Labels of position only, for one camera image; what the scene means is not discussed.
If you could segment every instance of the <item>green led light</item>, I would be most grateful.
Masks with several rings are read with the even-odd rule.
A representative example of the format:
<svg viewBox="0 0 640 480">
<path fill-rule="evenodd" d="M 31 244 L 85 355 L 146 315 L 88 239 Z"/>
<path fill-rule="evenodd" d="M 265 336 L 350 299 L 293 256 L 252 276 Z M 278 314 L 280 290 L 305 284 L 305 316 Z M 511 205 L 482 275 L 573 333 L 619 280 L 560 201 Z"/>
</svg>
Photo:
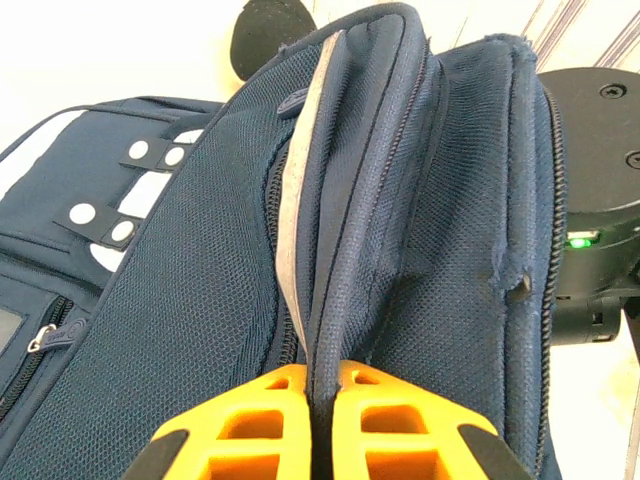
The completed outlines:
<svg viewBox="0 0 640 480">
<path fill-rule="evenodd" d="M 589 248 L 591 246 L 591 240 L 586 238 L 572 238 L 569 240 L 571 248 Z"/>
</svg>

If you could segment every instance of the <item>backpack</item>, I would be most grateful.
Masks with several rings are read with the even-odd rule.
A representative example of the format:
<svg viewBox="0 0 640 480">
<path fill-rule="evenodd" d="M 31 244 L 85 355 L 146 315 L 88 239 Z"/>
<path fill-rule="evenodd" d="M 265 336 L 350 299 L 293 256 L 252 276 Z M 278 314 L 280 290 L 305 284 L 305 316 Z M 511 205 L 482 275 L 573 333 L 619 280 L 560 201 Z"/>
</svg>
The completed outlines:
<svg viewBox="0 0 640 480">
<path fill-rule="evenodd" d="M 162 423 L 290 363 L 328 478 L 351 359 L 481 413 L 559 479 L 564 158 L 535 67 L 508 35 L 434 56 L 412 8 L 380 5 L 224 105 L 127 99 L 23 135 L 0 157 L 0 478 L 119 478 Z"/>
</svg>

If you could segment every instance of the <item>reflective strip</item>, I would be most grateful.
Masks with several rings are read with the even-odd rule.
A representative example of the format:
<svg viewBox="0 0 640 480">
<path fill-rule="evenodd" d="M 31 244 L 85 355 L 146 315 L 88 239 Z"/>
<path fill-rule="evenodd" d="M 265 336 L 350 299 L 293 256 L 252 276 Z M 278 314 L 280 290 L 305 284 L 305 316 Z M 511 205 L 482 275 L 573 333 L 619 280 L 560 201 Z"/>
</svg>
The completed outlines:
<svg viewBox="0 0 640 480">
<path fill-rule="evenodd" d="M 33 132 L 22 144 L 0 162 L 0 201 L 18 180 L 53 145 L 62 131 L 86 110 L 61 113 Z"/>
<path fill-rule="evenodd" d="M 182 132 L 180 135 L 176 137 L 173 143 L 196 143 L 196 140 L 198 140 L 198 137 L 200 136 L 201 133 L 202 133 L 202 129 Z"/>
<path fill-rule="evenodd" d="M 22 317 L 0 308 L 0 352 L 11 341 L 13 334 L 22 323 Z"/>
<path fill-rule="evenodd" d="M 282 294 L 287 302 L 287 307 L 289 307 L 293 326 L 306 354 L 308 354 L 307 341 L 300 315 L 296 283 L 298 216 L 300 214 L 304 174 L 309 159 L 311 139 L 313 138 L 313 129 L 318 116 L 322 88 L 329 70 L 331 56 L 338 39 L 343 33 L 343 31 L 336 32 L 324 42 L 318 66 L 309 85 L 307 100 L 300 112 L 291 137 L 289 155 L 282 174 L 282 197 L 278 216 L 278 244 L 276 247 L 276 275 Z"/>
<path fill-rule="evenodd" d="M 174 143 L 189 144 L 195 142 L 202 130 L 184 132 L 174 140 Z M 142 175 L 133 188 L 120 202 L 118 212 L 137 218 L 146 218 L 151 209 L 162 195 L 162 191 L 169 183 L 171 173 L 147 172 Z M 115 272 L 126 252 L 118 252 L 112 248 L 92 243 L 89 251 L 93 258 L 110 272 Z"/>
</svg>

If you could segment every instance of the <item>orange plastic object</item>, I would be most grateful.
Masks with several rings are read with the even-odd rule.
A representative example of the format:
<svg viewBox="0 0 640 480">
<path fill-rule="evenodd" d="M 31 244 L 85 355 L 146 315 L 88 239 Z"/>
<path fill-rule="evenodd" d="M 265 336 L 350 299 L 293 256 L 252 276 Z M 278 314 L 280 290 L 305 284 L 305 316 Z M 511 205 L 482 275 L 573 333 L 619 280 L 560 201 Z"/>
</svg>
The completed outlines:
<svg viewBox="0 0 640 480">
<path fill-rule="evenodd" d="M 164 480 L 309 479 L 306 366 L 287 365 L 166 422 L 189 436 Z"/>
<path fill-rule="evenodd" d="M 334 480 L 486 479 L 458 426 L 496 434 L 482 415 L 352 361 L 333 413 Z"/>
</svg>

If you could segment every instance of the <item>white ceiling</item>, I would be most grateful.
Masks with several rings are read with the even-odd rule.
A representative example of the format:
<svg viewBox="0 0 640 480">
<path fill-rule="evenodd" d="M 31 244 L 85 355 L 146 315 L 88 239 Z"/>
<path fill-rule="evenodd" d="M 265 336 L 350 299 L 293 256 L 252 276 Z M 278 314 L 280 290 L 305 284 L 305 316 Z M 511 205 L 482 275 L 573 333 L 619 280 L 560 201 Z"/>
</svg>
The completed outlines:
<svg viewBox="0 0 640 480">
<path fill-rule="evenodd" d="M 320 24 L 375 3 L 305 2 Z M 405 3 L 420 12 L 435 52 L 484 35 L 511 33 L 532 40 L 539 55 L 540 71 L 594 65 L 640 71 L 637 0 L 405 0 Z"/>
</svg>

